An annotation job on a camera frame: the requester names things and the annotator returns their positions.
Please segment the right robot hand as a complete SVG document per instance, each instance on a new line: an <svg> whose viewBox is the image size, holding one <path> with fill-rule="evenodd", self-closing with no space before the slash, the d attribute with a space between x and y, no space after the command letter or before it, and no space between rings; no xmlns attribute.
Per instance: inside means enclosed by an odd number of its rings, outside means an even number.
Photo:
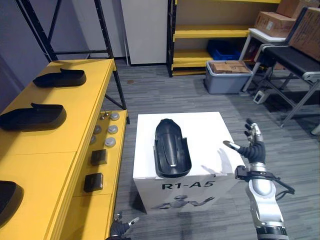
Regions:
<svg viewBox="0 0 320 240"><path fill-rule="evenodd" d="M229 147L230 149L235 150L243 157L247 158L250 164L265 164L266 148L264 144L263 135L258 124L254 122L252 119L247 118L246 124L244 126L246 128L244 134L246 135L249 141L249 146L240 146L228 140L224 140L223 144Z"/></svg>

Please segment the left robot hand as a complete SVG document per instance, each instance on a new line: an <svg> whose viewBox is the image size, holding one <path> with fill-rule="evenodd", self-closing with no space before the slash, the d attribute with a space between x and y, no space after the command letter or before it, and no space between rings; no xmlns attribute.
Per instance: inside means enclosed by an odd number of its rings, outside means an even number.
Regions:
<svg viewBox="0 0 320 240"><path fill-rule="evenodd" d="M125 236L125 233L130 229L130 227L136 224L140 218L135 217L128 222L123 222L122 217L123 214L121 211L114 215L114 220L110 226L109 237L107 240L131 240L130 237Z"/></svg>

